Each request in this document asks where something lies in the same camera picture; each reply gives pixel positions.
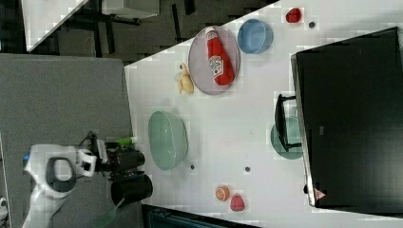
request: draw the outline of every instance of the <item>pink plate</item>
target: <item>pink plate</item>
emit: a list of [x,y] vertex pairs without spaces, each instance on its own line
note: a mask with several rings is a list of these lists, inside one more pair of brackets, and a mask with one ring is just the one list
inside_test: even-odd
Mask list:
[[[237,80],[238,72],[240,71],[240,51],[237,41],[231,34],[220,28],[214,27],[219,34],[222,45],[231,59],[232,68],[234,69],[235,79]],[[189,50],[189,71],[193,82],[198,89],[209,95],[217,95],[223,93],[231,85],[217,85],[214,81],[213,74],[208,63],[207,44],[205,40],[205,29],[201,30],[193,40]]]

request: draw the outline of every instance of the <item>blue bowl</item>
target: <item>blue bowl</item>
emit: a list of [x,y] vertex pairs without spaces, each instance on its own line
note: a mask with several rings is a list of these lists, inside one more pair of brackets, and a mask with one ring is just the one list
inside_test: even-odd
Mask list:
[[264,22],[257,19],[247,20],[240,27],[238,44],[248,54],[260,54],[273,42],[273,31]]

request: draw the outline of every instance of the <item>black mug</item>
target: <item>black mug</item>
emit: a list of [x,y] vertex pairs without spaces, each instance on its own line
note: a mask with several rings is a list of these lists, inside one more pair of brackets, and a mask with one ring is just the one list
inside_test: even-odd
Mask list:
[[134,180],[113,182],[112,186],[110,187],[110,193],[115,205],[125,198],[125,201],[121,204],[121,207],[132,202],[147,199],[151,197],[152,192],[152,182],[146,174],[140,175]]

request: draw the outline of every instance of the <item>gray carpet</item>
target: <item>gray carpet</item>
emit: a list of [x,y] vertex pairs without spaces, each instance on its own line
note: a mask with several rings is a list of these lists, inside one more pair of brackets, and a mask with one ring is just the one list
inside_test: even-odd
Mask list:
[[[190,39],[205,27],[223,25],[272,2],[276,0],[195,0],[195,12],[185,15],[183,0],[161,0],[161,14],[140,20],[139,26],[113,23],[115,53],[107,54],[105,28],[101,24],[103,58],[121,59],[127,65]],[[176,4],[178,12],[180,40],[175,30],[173,4]],[[76,29],[57,32],[61,55],[95,55],[92,32]]]

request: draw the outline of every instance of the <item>plastic fruit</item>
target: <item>plastic fruit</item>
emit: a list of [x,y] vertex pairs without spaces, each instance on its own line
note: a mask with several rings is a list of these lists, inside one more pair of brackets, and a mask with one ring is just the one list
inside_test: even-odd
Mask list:
[[301,10],[298,8],[291,9],[287,15],[285,15],[285,20],[288,23],[297,23],[302,18]]
[[227,186],[220,186],[216,189],[216,198],[221,201],[226,201],[229,198],[229,189]]
[[245,204],[243,203],[243,199],[240,195],[236,194],[231,199],[231,210],[238,212],[243,211],[245,209]]
[[186,64],[181,64],[181,70],[181,73],[175,75],[175,81],[178,82],[179,93],[182,94],[182,91],[184,90],[187,94],[192,94],[194,87]]

